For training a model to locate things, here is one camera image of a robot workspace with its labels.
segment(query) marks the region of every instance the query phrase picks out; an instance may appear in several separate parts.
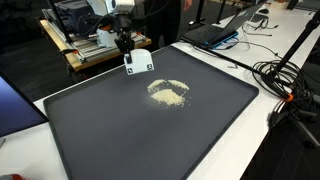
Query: desk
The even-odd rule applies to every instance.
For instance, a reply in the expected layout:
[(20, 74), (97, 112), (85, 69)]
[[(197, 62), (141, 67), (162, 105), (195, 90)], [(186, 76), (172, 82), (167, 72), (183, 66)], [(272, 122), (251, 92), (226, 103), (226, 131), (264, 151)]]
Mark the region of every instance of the desk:
[[(49, 22), (47, 20), (40, 20), (39, 24), (45, 34), (47, 34), (50, 39), (53, 41), (53, 43), (58, 47), (59, 51), (69, 49), (66, 42), (64, 42), (58, 33), (49, 25)], [(136, 44), (135, 48), (142, 48), (147, 45), (151, 44), (151, 39), (146, 38), (145, 42), (139, 42)], [(97, 65), (99, 63), (102, 63), (104, 61), (110, 60), (112, 58), (120, 56), (122, 53), (117, 49), (114, 52), (106, 53), (105, 56), (94, 60), (94, 61), (88, 61), (85, 63), (81, 63), (79, 58), (74, 54), (66, 54), (64, 59), (66, 60), (67, 64), (70, 65), (72, 69), (70, 69), (70, 72), (79, 72), (81, 70), (84, 70), (86, 68), (89, 68), (91, 66)]]
[[(249, 41), (270, 47), (283, 56), (311, 17), (309, 12), (302, 10), (270, 9), (269, 24), (270, 26), (279, 24), (279, 28), (264, 30), (266, 33), (272, 33), (272, 37), (249, 36)], [(320, 28), (309, 36), (291, 61), (301, 67), (319, 35)], [(259, 87), (251, 73), (243, 68), (228, 68), (232, 65), (231, 63), (201, 53), (186, 43), (175, 43), (174, 46), (232, 76)], [(239, 44), (221, 53), (248, 65), (261, 60), (274, 59), (270, 52), (260, 47), (251, 46), (251, 49), (246, 51), (245, 44)], [(268, 132), (268, 115), (279, 101), (261, 87), (259, 89), (260, 94), (229, 127), (189, 179), (237, 180), (242, 176)], [(43, 99), (35, 104), (44, 112)], [(0, 149), (0, 174), (16, 172), (33, 179), (67, 179), (48, 124), (10, 135), (7, 139), (6, 144)]]

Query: person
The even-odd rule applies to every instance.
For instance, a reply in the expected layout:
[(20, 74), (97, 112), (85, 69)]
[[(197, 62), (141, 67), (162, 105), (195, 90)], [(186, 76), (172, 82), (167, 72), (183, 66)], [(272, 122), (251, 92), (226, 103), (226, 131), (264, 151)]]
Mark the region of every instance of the person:
[[(192, 6), (192, 0), (184, 0), (183, 10)], [(165, 46), (175, 42), (180, 25), (181, 0), (145, 0), (146, 36), (159, 46), (163, 35)]]

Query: white table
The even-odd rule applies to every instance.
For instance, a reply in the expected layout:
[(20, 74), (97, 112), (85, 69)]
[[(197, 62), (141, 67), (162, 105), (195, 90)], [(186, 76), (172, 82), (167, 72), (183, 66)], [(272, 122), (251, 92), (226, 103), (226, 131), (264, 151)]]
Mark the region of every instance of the white table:
[[(265, 45), (283, 56), (304, 29), (312, 16), (307, 11), (284, 11), (270, 9), (269, 26), (279, 25), (274, 30), (263, 30), (272, 37), (248, 36), (250, 42)], [(230, 18), (222, 21), (225, 25)], [(301, 67), (320, 35), (316, 29), (295, 53), (291, 62)], [(203, 54), (185, 43), (175, 43), (175, 47), (190, 55), (215, 66), (254, 86), (258, 84), (251, 73), (243, 68), (232, 69), (232, 65), (222, 59)], [(251, 46), (246, 51), (245, 44), (239, 44), (228, 51), (220, 53), (253, 65), (261, 60), (274, 60), (273, 54), (267, 50)], [(192, 180), (236, 180), (241, 177), (256, 150), (268, 132), (268, 114), (279, 99), (259, 87), (260, 93), (244, 110), (236, 121), (216, 143), (189, 179)], [(43, 100), (35, 102), (44, 112)], [(58, 150), (48, 124), (43, 124), (7, 137), (7, 142), (0, 149), (0, 174), (20, 173), (32, 179), (65, 180), (67, 179)]]

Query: laptop keyboard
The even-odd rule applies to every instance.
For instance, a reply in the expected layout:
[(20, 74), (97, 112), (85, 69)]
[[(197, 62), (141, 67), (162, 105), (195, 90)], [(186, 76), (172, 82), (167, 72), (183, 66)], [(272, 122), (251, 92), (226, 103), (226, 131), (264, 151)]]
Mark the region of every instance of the laptop keyboard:
[(188, 36), (197, 40), (198, 42), (205, 43), (217, 37), (222, 30), (222, 28), (204, 26), (203, 29), (199, 28), (197, 30), (188, 32)]

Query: black tray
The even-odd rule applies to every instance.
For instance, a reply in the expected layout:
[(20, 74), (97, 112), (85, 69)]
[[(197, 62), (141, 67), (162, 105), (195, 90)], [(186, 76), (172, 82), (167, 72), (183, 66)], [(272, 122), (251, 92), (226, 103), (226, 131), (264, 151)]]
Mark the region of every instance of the black tray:
[[(258, 94), (174, 47), (153, 60), (153, 72), (120, 67), (44, 101), (69, 179), (185, 179)], [(154, 102), (156, 79), (185, 82), (184, 106)]]

